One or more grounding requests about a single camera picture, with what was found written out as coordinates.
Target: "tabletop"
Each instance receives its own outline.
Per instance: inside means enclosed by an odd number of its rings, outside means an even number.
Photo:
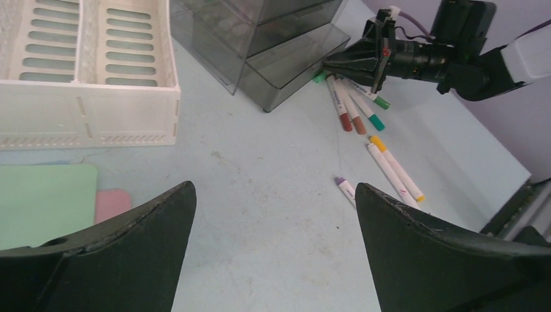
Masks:
[[[337,26],[354,42],[373,15],[349,0]],[[333,180],[397,197],[367,136],[342,130],[324,83],[266,114],[241,92],[230,96],[178,43],[175,56],[176,145],[10,151],[0,164],[94,164],[99,189],[127,190],[134,206],[192,181],[197,213],[173,311],[379,311],[356,212]],[[389,78],[381,95],[392,107],[375,108],[387,126],[379,135],[424,191],[423,211],[479,231],[529,178],[434,84]]]

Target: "pink cloth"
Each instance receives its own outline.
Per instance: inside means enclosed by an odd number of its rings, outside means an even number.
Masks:
[[[100,190],[96,194],[96,218],[94,224],[111,219],[132,209],[132,199],[125,190]]]

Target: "green marker cap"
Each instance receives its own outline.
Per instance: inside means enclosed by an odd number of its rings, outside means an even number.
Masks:
[[[385,101],[382,97],[377,96],[377,98],[373,101],[375,104],[379,105],[382,109],[389,109],[391,107],[391,104],[387,101]]]
[[[321,83],[322,81],[326,80],[327,75],[328,75],[328,72],[322,71],[316,77],[314,77],[314,82],[315,83]]]
[[[377,129],[377,131],[382,131],[385,129],[385,125],[383,125],[383,122],[379,119],[379,117],[377,117],[377,115],[373,114],[368,119],[373,124],[375,129]]]

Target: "green mat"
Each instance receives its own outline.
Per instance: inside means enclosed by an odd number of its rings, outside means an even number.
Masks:
[[[94,225],[89,164],[0,166],[0,250],[40,246]]]

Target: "purple marker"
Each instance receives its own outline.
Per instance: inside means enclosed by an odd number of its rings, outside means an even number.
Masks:
[[[346,195],[348,200],[350,200],[350,203],[354,206],[354,209],[356,209],[356,191],[354,190],[354,188],[343,177],[336,177],[335,182],[339,186],[340,190],[344,193],[344,195]]]

